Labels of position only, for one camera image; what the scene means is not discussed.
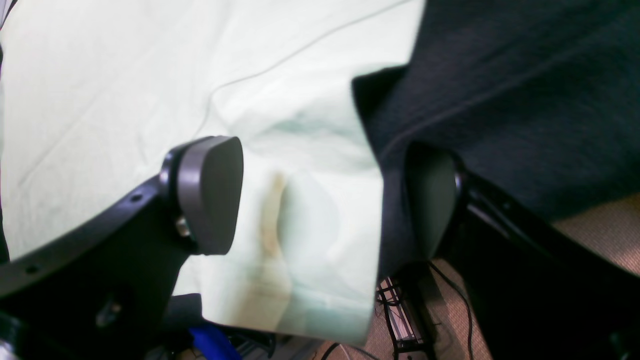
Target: screw hole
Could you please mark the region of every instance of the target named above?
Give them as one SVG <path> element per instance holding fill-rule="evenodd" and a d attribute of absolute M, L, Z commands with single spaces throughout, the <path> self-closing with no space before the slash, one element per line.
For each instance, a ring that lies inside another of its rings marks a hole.
<path fill-rule="evenodd" d="M 95 316 L 95 324 L 98 328 L 105 328 L 115 323 L 122 312 L 121 303 L 117 302 L 115 295 L 109 294 L 102 309 Z"/>
<path fill-rule="evenodd" d="M 26 272 L 28 275 L 33 275 L 33 274 L 35 274 L 35 273 L 37 273 L 39 271 L 40 271 L 40 267 L 38 265 L 36 265 L 36 264 L 29 265 L 29 266 L 27 266 L 26 269 L 24 269 L 24 272 Z"/>

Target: wire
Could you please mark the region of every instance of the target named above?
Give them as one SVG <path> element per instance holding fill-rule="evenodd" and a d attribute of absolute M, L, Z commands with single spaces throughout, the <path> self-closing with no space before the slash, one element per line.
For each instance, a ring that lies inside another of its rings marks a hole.
<path fill-rule="evenodd" d="M 353 350 L 356 350 L 357 352 L 361 353 L 362 355 L 367 356 L 371 360 L 380 360 L 379 358 L 374 356 L 372 353 L 364 350 L 363 348 L 352 347 L 351 345 L 348 345 L 348 346 Z M 331 352 L 333 352 L 337 347 L 340 347 L 342 351 L 344 351 L 344 354 L 347 355 L 347 359 L 351 359 L 351 357 L 349 356 L 349 353 L 344 348 L 344 346 L 342 346 L 340 343 L 333 343 L 328 349 L 326 349 L 326 351 L 324 352 L 324 355 L 322 355 L 322 359 L 320 360 L 327 360 L 329 358 L 329 355 L 331 355 Z"/>
<path fill-rule="evenodd" d="M 191 353 L 193 354 L 194 359 L 198 360 L 200 358 L 204 359 L 204 354 L 200 354 L 200 355 L 196 355 L 196 352 L 193 351 L 193 348 L 190 348 L 189 350 L 191 350 Z"/>
<path fill-rule="evenodd" d="M 400 315 L 400 313 L 396 313 L 392 308 L 389 308 L 389 311 L 396 316 L 396 318 L 398 319 L 402 319 L 402 316 Z"/>
<path fill-rule="evenodd" d="M 351 358 L 351 355 L 349 355 L 349 352 L 347 352 L 347 348 L 344 347 L 343 344 L 340 344 L 340 349 L 342 350 L 342 352 L 344 353 L 344 355 L 347 357 L 347 360 L 353 360 Z"/>
<path fill-rule="evenodd" d="M 327 360 L 329 358 L 329 355 L 331 354 L 331 352 L 338 347 L 338 343 L 333 343 L 331 344 L 331 346 L 326 349 L 326 351 L 324 352 L 324 355 L 322 355 L 322 358 L 320 358 L 320 360 Z"/>
<path fill-rule="evenodd" d="M 388 291 L 392 291 L 392 290 L 396 290 L 396 294 L 394 295 L 392 293 L 392 296 L 395 299 L 395 301 L 389 301 L 387 300 L 387 296 L 386 296 L 386 292 Z M 404 299 L 404 293 L 402 291 L 399 291 L 400 287 L 397 284 L 393 284 L 391 286 L 387 286 L 386 288 L 378 288 L 378 296 L 379 298 L 376 299 L 376 301 L 379 304 L 384 304 L 384 305 L 388 305 L 388 306 L 400 306 L 401 305 L 401 301 Z"/>
<path fill-rule="evenodd" d="M 359 347 L 351 347 L 353 350 L 356 350 L 357 352 L 361 353 L 362 355 L 368 356 L 369 358 L 371 358 L 372 360 L 380 360 L 379 358 L 373 356 L 372 353 L 366 351 L 363 348 L 359 348 Z"/>
<path fill-rule="evenodd" d="M 385 304 L 385 320 L 387 321 L 387 328 L 389 329 L 389 335 L 391 337 L 391 343 L 394 346 L 394 360 L 398 360 L 398 342 L 394 335 L 394 328 L 391 325 L 391 316 L 389 315 L 389 306 Z"/>
<path fill-rule="evenodd" d="M 429 261 L 429 266 L 435 271 L 441 278 L 444 280 L 447 285 L 449 285 L 453 290 L 458 293 L 458 295 L 462 298 L 462 301 L 465 302 L 465 306 L 467 307 L 467 316 L 469 317 L 469 333 L 467 338 L 467 349 L 469 351 L 469 360 L 474 360 L 474 349 L 473 349 L 473 331 L 474 331 L 474 318 L 471 314 L 471 306 L 469 306 L 469 300 L 465 296 L 465 292 L 453 282 L 450 278 L 448 278 L 442 271 L 432 262 Z"/>

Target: black cable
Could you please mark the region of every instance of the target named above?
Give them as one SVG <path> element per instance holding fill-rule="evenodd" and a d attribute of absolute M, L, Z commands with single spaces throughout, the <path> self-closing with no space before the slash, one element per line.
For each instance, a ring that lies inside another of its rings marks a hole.
<path fill-rule="evenodd" d="M 472 344 L 473 331 L 474 331 L 474 319 L 473 319 L 473 315 L 471 314 L 471 306 L 469 305 L 469 300 L 465 296 L 465 292 L 458 286 L 458 284 L 456 284 L 450 278 L 448 278 L 445 274 L 443 274 L 442 271 L 440 271 L 440 269 L 434 263 L 429 261 L 429 266 L 433 269 L 433 271 L 435 271 L 442 278 L 442 280 L 444 280 L 444 282 L 447 283 L 447 285 L 449 285 L 453 290 L 455 290 L 456 293 L 458 293 L 458 295 L 460 295 L 460 297 L 462 298 L 462 301 L 465 302 L 465 306 L 467 307 L 467 316 L 469 317 L 469 335 L 467 338 L 467 348 L 469 351 L 469 360 L 474 360 L 474 350 L 473 350 L 473 344 Z"/>
<path fill-rule="evenodd" d="M 320 360 L 327 360 L 327 358 L 329 357 L 329 355 L 331 354 L 331 352 L 337 348 L 340 344 L 338 343 L 333 343 L 331 344 L 331 346 L 326 349 L 326 351 L 324 352 L 324 355 L 322 355 L 322 358 Z"/>
<path fill-rule="evenodd" d="M 352 348 L 353 350 L 356 350 L 357 352 L 361 353 L 362 355 L 368 356 L 368 357 L 369 357 L 370 359 L 372 359 L 372 360 L 380 360 L 380 359 L 378 359 L 377 357 L 373 356 L 373 354 L 372 354 L 372 353 L 370 353 L 370 352 L 366 351 L 366 350 L 365 350 L 365 349 L 363 349 L 363 348 L 359 348 L 359 347 L 352 347 L 352 346 L 349 346 L 349 347 L 350 347 L 350 348 Z"/>

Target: blue object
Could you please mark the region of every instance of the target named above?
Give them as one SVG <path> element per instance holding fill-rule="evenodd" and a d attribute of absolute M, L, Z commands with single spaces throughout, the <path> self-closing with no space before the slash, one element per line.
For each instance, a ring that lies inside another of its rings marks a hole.
<path fill-rule="evenodd" d="M 211 323 L 189 329 L 193 335 L 193 346 L 200 349 L 209 360 L 242 360 L 231 345 L 227 335 Z"/>

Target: metal bolt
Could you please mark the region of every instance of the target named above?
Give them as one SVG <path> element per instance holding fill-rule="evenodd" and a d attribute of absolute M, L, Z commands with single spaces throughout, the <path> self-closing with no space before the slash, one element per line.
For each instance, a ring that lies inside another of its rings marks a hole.
<path fill-rule="evenodd" d="M 180 216 L 178 220 L 175 222 L 175 228 L 178 230 L 178 233 L 181 237 L 186 238 L 191 235 L 191 231 L 189 231 L 189 225 L 187 224 L 187 219 L 183 216 Z"/>
<path fill-rule="evenodd" d="M 95 316 L 95 324 L 97 327 L 107 327 L 114 323 L 120 313 L 122 312 L 122 305 L 115 300 L 113 295 L 110 295 L 105 302 L 104 306 L 98 311 Z"/>

